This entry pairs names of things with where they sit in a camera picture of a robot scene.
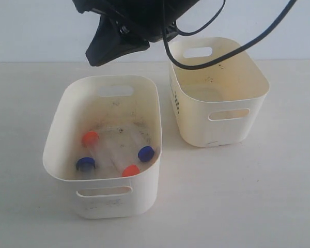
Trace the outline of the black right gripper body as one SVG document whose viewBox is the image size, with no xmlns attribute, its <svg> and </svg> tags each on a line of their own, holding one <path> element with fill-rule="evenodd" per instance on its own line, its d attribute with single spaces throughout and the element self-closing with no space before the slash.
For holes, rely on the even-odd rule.
<svg viewBox="0 0 310 248">
<path fill-rule="evenodd" d="M 124 34 L 133 33 L 143 40 L 157 42 L 162 39 L 162 27 L 168 40 L 178 32 L 174 22 L 192 8 L 196 1 L 190 0 L 73 0 L 79 13 L 94 12 L 101 19 L 109 20 Z"/>
</svg>

